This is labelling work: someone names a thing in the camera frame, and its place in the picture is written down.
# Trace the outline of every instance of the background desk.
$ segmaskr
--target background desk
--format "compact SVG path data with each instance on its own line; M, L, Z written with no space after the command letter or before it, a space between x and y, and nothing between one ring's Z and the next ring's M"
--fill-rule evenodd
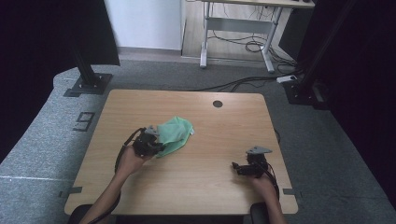
M240 33L254 33L254 34L265 34L267 40L264 46L262 46L262 57L264 58L267 70L269 73L274 73L274 67L271 62L271 58L268 54L268 50L271 46L271 42L274 38L277 24L279 22L280 14L282 13L283 7L298 7L298 8L312 8L315 4L310 1L305 3L301 1L292 0L202 0L205 4L205 24L204 24L204 41L201 46L201 68L206 68L207 60L207 31L228 31L228 32L240 32ZM236 20L229 18L214 18L210 15L210 4L214 3L226 3L226 4L239 4L239 5L254 5L254 6L268 6L275 7L275 14L271 21L252 21L252 20Z
M222 101L216 108L214 101ZM164 123L173 116L188 119L195 130L186 146L152 159L124 184L120 215L242 215L261 198L231 162L246 164L246 150L262 146L274 152L267 160L276 172L284 213L296 213L288 172L283 162L265 101L260 94L112 91L87 149L65 212L94 203L114 172L122 143L140 127Z

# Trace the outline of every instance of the table top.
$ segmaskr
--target table top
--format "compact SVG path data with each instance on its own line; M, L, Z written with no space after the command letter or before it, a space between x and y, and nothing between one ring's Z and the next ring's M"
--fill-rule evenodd
M239 5L254 5L254 6L268 6L268 7L300 7L312 8L315 3L312 0L305 3L303 0L201 0L202 2L211 3L226 3L226 4L239 4Z
M214 107L221 101L222 107ZM253 93L114 90L106 101L74 187L66 214L94 203L114 175L121 145L132 132L162 124L173 116L189 120L195 134L187 144L163 158L152 159L125 182L118 215L244 215L261 201L245 176L231 162L248 164L254 146L266 154L280 188L285 214L298 210L285 163L264 98Z

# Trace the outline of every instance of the person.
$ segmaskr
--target person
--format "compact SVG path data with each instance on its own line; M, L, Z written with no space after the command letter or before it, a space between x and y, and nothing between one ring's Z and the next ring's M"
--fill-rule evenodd
M136 173L143 166L143 164L150 159L151 157L137 157L134 154L134 149L132 146L125 148L121 156L117 172L114 174L105 191L96 200L96 202L89 207L88 212L79 223L90 223L105 213L108 210L109 205L113 204L119 197L122 185L125 183L128 176ZM248 176L247 179L253 185L253 188L262 196L267 207L270 223L286 223L286 219L282 214L279 200L276 197L276 191L268 175L264 174L260 178ZM97 223L107 222L108 216Z

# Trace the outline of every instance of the teal fabric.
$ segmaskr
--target teal fabric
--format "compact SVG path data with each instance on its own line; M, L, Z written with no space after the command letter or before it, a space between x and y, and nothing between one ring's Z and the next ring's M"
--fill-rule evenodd
M184 145L191 133L193 133L192 124L183 118L173 117L164 124L157 126L159 133L158 142L165 145L165 150L157 154L157 158L172 153Z

